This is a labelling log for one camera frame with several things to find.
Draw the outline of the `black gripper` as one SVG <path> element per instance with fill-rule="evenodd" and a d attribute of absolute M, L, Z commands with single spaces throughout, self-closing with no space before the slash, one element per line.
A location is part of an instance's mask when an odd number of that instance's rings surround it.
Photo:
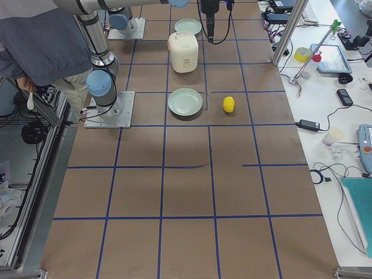
<path fill-rule="evenodd" d="M 209 43 L 214 43 L 214 15 L 219 11 L 218 0 L 201 0 L 202 13 L 206 15 L 207 38 Z"/>

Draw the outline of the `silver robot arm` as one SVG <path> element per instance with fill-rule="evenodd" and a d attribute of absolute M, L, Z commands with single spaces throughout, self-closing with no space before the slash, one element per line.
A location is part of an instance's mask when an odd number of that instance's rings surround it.
<path fill-rule="evenodd" d="M 133 12 L 130 7 L 123 7 L 120 10 L 108 11 L 109 23 L 118 32 L 129 35 L 137 30 L 137 23 L 133 18 Z"/>
<path fill-rule="evenodd" d="M 169 4 L 173 7 L 183 8 L 188 1 L 55 1 L 61 10 L 74 15 L 79 29 L 91 52 L 91 61 L 96 68 L 108 68 L 116 64 L 114 54 L 108 50 L 105 36 L 99 22 L 98 10 L 105 10 L 114 15 L 123 15 L 129 19 L 131 7 Z"/>

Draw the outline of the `person's hand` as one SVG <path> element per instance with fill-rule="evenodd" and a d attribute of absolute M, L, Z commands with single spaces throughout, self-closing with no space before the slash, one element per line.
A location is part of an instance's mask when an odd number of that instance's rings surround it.
<path fill-rule="evenodd" d="M 16 82 L 20 89 L 28 91 L 28 92 L 36 92 L 36 85 L 33 80 L 29 76 L 24 76 L 21 78 L 17 78 Z"/>

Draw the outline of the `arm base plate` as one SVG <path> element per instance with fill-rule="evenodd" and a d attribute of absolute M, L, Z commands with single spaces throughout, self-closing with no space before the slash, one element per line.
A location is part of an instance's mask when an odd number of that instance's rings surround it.
<path fill-rule="evenodd" d="M 145 18 L 127 19 L 126 17 L 112 16 L 109 19 L 111 29 L 109 31 L 108 40 L 111 41 L 127 41 L 127 40 L 142 40 L 145 30 Z"/>
<path fill-rule="evenodd" d="M 96 105 L 93 97 L 87 115 L 84 116 L 85 128 L 130 128 L 133 116 L 135 100 L 134 91 L 120 91 L 117 94 L 116 102 L 112 107 L 103 108 Z"/>

